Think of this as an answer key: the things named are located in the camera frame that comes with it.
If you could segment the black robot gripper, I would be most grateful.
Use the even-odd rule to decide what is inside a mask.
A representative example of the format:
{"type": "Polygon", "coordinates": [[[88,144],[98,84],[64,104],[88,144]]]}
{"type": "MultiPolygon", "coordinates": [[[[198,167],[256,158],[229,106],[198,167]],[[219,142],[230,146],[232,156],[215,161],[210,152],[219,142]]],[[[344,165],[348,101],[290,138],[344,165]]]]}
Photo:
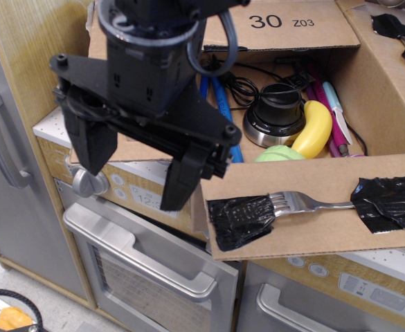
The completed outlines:
{"type": "Polygon", "coordinates": [[[240,130],[201,95],[197,76],[205,26],[168,38],[107,34],[107,56],[57,54],[54,90],[78,160],[96,176],[122,133],[172,157],[160,209],[179,211],[202,178],[222,177],[240,130]]]}

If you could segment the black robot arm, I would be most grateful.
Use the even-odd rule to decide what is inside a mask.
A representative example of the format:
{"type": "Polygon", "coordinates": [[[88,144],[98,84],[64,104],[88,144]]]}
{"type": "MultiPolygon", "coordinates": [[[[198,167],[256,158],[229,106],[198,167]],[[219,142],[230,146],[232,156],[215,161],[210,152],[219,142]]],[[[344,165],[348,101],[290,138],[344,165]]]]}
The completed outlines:
{"type": "Polygon", "coordinates": [[[172,157],[161,209],[180,210],[201,179],[222,177],[241,131],[201,95],[197,76],[234,65],[235,1],[101,1],[106,59],[59,54],[49,66],[81,166],[98,174],[118,134],[172,157]]]}

